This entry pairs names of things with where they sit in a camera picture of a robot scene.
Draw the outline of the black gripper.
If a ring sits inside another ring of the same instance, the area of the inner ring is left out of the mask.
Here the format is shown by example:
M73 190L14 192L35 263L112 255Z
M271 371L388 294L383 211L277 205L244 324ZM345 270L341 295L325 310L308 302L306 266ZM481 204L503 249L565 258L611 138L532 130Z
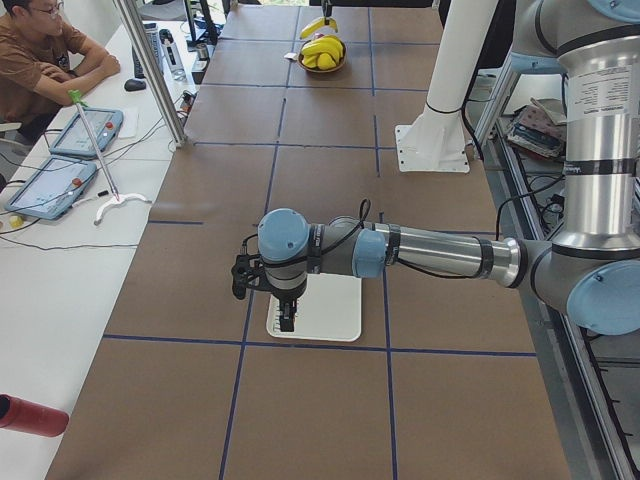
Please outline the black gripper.
M294 332L297 301L306 290L306 268L301 263L288 266L267 264L265 275L269 291L279 300L283 311L278 317L279 331Z
M322 8L322 12L324 16L332 15L333 4L331 0L321 0L320 6Z

